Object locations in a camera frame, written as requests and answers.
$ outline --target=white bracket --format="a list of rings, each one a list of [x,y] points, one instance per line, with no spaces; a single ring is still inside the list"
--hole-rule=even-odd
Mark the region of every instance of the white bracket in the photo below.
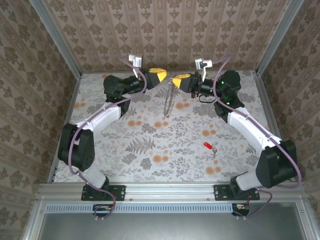
[[[202,82],[205,81],[206,78],[206,68],[212,68],[212,60],[204,60],[203,58],[197,58],[194,60],[195,62],[195,68],[197,70],[202,70]]]
[[[141,68],[142,67],[142,55],[133,55],[129,54],[128,58],[129,62],[132,62],[132,65],[136,68]],[[133,73],[136,78],[138,78],[138,73],[136,72],[135,69],[133,69]]]

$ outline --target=patterned wall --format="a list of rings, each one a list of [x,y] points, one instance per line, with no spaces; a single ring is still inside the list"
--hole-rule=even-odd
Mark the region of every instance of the patterned wall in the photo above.
[[[304,187],[319,220],[320,1],[304,1],[263,80],[282,137],[297,146]]]
[[[47,181],[75,79],[29,1],[0,1],[0,239]]]
[[[289,0],[45,0],[82,72],[193,69],[194,59],[233,54],[227,68],[254,69]]]

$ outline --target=red object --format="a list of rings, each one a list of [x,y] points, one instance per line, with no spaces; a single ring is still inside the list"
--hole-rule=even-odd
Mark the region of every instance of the red object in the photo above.
[[[208,149],[212,149],[212,146],[211,146],[209,143],[205,142],[204,145],[205,145]]]

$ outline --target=floral tablecloth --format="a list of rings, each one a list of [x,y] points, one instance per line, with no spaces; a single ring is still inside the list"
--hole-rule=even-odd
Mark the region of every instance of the floral tablecloth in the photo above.
[[[179,91],[171,116],[164,117],[169,78],[186,72],[169,72],[156,88],[131,101],[128,112],[94,136],[95,163],[111,182],[216,182],[254,167],[255,149],[233,127],[218,118],[214,105],[191,99]],[[207,73],[215,76],[214,71]],[[267,120],[258,95],[253,71],[239,71],[239,99],[263,126]],[[81,77],[71,123],[98,110],[106,100],[103,80],[108,74]],[[119,78],[132,75],[114,74]],[[208,142],[213,149],[208,149]],[[77,182],[59,162],[55,182]]]

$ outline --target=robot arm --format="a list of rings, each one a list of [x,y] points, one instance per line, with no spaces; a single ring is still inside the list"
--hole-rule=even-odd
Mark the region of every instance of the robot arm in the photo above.
[[[141,57],[130,55],[129,60],[133,62],[135,67],[141,67]],[[146,89],[148,90],[157,86],[167,76],[167,72],[161,68],[142,69],[141,72],[146,78]],[[81,176],[85,178],[86,182],[91,183],[95,188],[108,191],[109,179],[99,171],[94,163],[94,136],[99,134],[113,121],[121,118],[128,111],[130,100],[111,108],[107,108],[107,106],[124,100],[125,94],[141,92],[144,89],[145,82],[141,79],[141,76],[134,71],[133,76],[125,79],[109,75],[104,79],[103,86],[106,103],[85,120],[76,124],[67,123],[63,127],[58,149],[58,158],[66,165],[69,164],[69,151],[72,139],[78,128],[85,124],[77,135],[75,139],[76,142],[72,148],[72,170],[76,173],[81,173]]]
[[[205,69],[208,61],[195,60],[197,70]],[[297,162],[296,146],[290,141],[282,141],[279,137],[271,134],[261,124],[259,124],[245,108],[245,105],[239,100],[237,93],[241,89],[240,75],[234,70],[227,70],[222,74],[216,83],[216,93],[220,100],[231,108],[244,113],[247,117],[240,115],[235,111],[221,105],[219,102],[214,103],[214,110],[219,117],[226,123],[235,127],[242,135],[253,145],[259,154],[259,161],[255,169],[235,176],[231,179],[228,193],[234,199],[243,196],[247,197],[246,191],[265,187],[271,188],[297,175],[297,172],[288,158],[272,143],[270,136]],[[174,77],[172,82],[185,93],[190,93],[192,98],[200,95],[212,97],[213,80],[202,77],[197,71],[195,74],[182,74]],[[266,137],[250,120],[261,127],[270,136]]]

